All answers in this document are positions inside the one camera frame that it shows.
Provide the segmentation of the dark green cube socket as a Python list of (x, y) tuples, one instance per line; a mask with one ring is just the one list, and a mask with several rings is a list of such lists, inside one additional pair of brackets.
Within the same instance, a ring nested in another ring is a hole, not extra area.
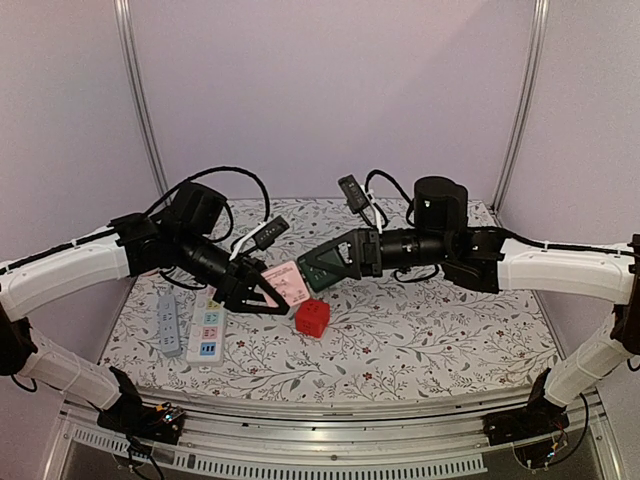
[[(320, 256), (320, 259), (337, 267), (343, 266), (342, 257), (335, 250), (325, 252)], [(328, 289), (344, 279), (344, 276), (310, 266), (303, 257), (297, 259), (297, 265), (308, 286), (315, 293)]]

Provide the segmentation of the pink cube socket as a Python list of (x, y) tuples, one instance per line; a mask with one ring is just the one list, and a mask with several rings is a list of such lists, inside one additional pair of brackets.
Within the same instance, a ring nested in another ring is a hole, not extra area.
[(262, 276), (289, 307), (297, 306), (311, 297), (298, 265), (293, 260), (266, 270)]

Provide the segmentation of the red cube socket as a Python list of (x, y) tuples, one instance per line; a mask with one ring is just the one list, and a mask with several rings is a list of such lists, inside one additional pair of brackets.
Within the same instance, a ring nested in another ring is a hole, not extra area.
[(308, 299), (295, 313), (295, 328), (304, 335), (320, 339), (330, 321), (330, 305), (324, 301)]

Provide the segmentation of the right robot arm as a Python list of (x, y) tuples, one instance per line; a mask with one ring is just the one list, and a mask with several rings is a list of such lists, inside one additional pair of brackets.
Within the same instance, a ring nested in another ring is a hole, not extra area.
[(469, 226), (467, 203), (464, 186), (441, 176), (420, 178), (408, 209), (411, 227), (353, 229), (297, 264), (316, 292), (346, 278), (434, 265), (470, 291), (549, 291), (611, 302), (610, 319), (536, 378), (525, 406), (483, 419), (490, 445), (564, 429), (567, 407), (639, 353), (639, 240), (611, 246), (530, 240), (501, 227)]

